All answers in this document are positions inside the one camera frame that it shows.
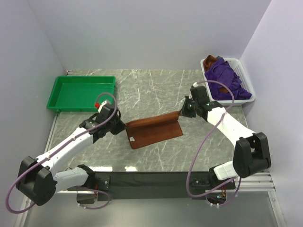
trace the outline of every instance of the brown towel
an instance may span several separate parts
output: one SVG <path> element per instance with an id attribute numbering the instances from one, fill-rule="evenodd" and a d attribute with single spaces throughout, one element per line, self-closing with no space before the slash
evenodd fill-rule
<path id="1" fill-rule="evenodd" d="M 126 123 L 126 133 L 132 149 L 182 136 L 179 112 L 144 118 Z"/>
<path id="2" fill-rule="evenodd" d="M 205 58 L 205 60 L 203 61 L 203 67 L 204 67 L 204 71 L 206 72 L 207 70 L 210 69 L 210 67 L 217 61 L 218 59 L 215 58 L 212 55 L 208 55 L 207 58 Z M 226 88 L 221 87 L 219 88 L 220 92 L 223 93 L 228 93 L 228 90 L 226 90 Z"/>
<path id="3" fill-rule="evenodd" d="M 214 56 L 208 55 L 207 58 L 205 58 L 205 60 L 203 61 L 204 71 L 206 72 L 207 70 L 209 70 L 210 67 L 211 67 L 217 60 L 218 60 L 218 59 L 216 59 Z"/>

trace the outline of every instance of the plastic tray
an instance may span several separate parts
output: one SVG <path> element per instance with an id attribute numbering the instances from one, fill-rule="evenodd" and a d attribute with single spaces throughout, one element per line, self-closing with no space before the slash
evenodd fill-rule
<path id="1" fill-rule="evenodd" d="M 57 77 L 47 108 L 56 112 L 96 112 L 95 102 L 103 92 L 114 94 L 114 76 L 59 76 Z M 103 96 L 112 102 L 112 97 Z"/>
<path id="2" fill-rule="evenodd" d="M 201 67 L 202 67 L 204 80 L 207 80 L 206 77 L 205 77 L 205 71 L 204 71 L 204 67 L 203 67 L 203 61 L 204 60 L 205 59 L 201 60 Z M 247 75 L 244 71 L 244 68 L 243 68 L 241 62 L 236 58 L 224 58 L 224 60 L 229 63 L 230 67 L 235 71 L 235 73 L 242 80 L 242 83 L 241 83 L 242 88 L 246 89 L 247 91 L 249 91 L 252 94 L 250 99 L 235 100 L 234 105 L 242 105 L 244 103 L 254 101 L 255 100 L 255 92 L 253 90 L 253 87 L 252 87 L 252 84 L 251 84 L 249 78 L 247 77 Z M 206 86 L 210 101 L 218 101 L 218 103 L 220 103 L 221 105 L 224 105 L 224 106 L 232 104 L 231 100 L 215 100 L 215 99 L 213 99 L 212 93 L 210 92 L 210 89 L 209 89 L 209 85 L 207 83 L 205 83 L 205 86 Z"/>

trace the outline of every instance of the purple cloth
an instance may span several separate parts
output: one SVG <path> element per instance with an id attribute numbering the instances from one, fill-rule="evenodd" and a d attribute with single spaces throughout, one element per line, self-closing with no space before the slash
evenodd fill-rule
<path id="1" fill-rule="evenodd" d="M 241 87 L 242 81 L 240 77 L 229 66 L 229 63 L 223 58 L 217 60 L 208 71 L 205 72 L 207 79 L 216 80 L 225 84 L 235 96 L 235 99 L 250 99 L 251 93 Z M 232 96 L 229 93 L 220 92 L 219 84 L 208 84 L 212 97 L 215 100 L 231 100 Z"/>

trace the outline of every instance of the tabletop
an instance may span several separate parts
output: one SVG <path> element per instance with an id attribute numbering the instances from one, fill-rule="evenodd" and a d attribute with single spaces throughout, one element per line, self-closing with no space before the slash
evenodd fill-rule
<path id="1" fill-rule="evenodd" d="M 74 70 L 69 75 L 115 76 L 115 96 L 123 122 L 166 114 L 181 109 L 194 82 L 203 80 L 201 70 Z M 241 106 L 229 113 L 247 126 Z M 62 112 L 57 117 L 50 147 L 68 137 L 93 113 Z M 66 166 L 85 164 L 96 171 L 187 171 L 196 150 L 212 125 L 202 118 L 179 117 L 183 136 L 139 149 L 131 149 L 126 131 L 108 133 L 74 156 Z M 195 171 L 232 160 L 231 142 L 215 130 L 202 147 Z"/>

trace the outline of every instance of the green tray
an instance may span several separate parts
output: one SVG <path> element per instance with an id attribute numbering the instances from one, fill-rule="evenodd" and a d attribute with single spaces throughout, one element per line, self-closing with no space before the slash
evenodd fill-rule
<path id="1" fill-rule="evenodd" d="M 59 76 L 57 77 L 47 108 L 56 112 L 96 112 L 95 102 L 103 92 L 114 94 L 114 76 Z M 112 97 L 99 99 L 113 102 Z"/>

